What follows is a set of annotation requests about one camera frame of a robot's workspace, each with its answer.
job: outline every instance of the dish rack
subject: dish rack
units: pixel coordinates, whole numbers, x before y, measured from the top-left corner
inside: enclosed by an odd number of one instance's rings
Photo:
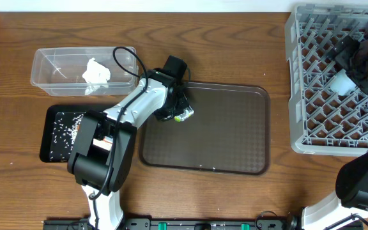
[[[326,54],[345,36],[362,41],[366,6],[300,4],[286,22],[291,73],[289,127],[297,153],[358,157],[368,148],[368,95],[330,89],[340,70]]]

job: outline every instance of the white debris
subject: white debris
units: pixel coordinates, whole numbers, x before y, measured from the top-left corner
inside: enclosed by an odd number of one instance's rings
[[[95,92],[100,86],[108,88],[107,81],[110,80],[110,70],[95,61],[95,58],[91,58],[88,61],[86,72],[82,74],[83,79],[88,83],[84,94],[89,95]]]
[[[76,140],[76,135],[77,135],[77,129],[82,121],[83,118],[83,114],[77,116],[76,118],[74,118],[74,120],[76,120],[76,122],[72,125],[72,129],[70,129],[69,131],[69,135],[70,135],[70,140],[72,141],[72,145],[75,144],[75,140]]]

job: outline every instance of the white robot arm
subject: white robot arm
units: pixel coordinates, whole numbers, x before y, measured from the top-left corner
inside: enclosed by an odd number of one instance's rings
[[[84,115],[68,171],[89,198],[89,223],[95,229],[114,230],[123,220],[119,190],[130,170],[137,129],[152,114],[162,121],[184,121],[194,113],[183,92],[186,69],[182,60],[170,56],[163,68],[146,72],[148,78],[142,78],[120,103],[104,112],[89,111]]]

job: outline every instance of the wood grain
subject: wood grain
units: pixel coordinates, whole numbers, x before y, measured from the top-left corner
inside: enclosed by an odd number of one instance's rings
[[[44,219],[89,215],[65,164],[39,160],[45,113],[58,103],[122,96],[51,97],[29,83],[44,47],[129,45],[148,68],[184,59],[199,82],[257,85],[271,98],[271,166],[259,177],[143,165],[137,151],[121,191],[127,213],[155,218],[253,219],[312,205],[334,189],[352,158],[300,155],[290,147],[288,13],[0,13],[0,229],[41,229]]]

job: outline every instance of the black tray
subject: black tray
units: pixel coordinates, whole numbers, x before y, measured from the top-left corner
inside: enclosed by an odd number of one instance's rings
[[[186,92],[195,113],[188,120],[144,127],[144,164],[216,173],[263,174],[270,163],[270,98],[256,86],[191,82]]]
[[[115,104],[80,104],[53,105],[46,112],[39,157],[43,162],[67,162],[73,148],[72,136],[64,134],[65,129],[72,129],[74,118],[88,110],[104,111]]]

